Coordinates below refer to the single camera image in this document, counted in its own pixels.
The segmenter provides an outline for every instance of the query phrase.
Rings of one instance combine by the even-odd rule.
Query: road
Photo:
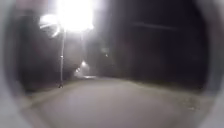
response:
[[[116,79],[74,82],[31,100],[25,117],[46,128],[194,128],[212,104],[199,94]]]

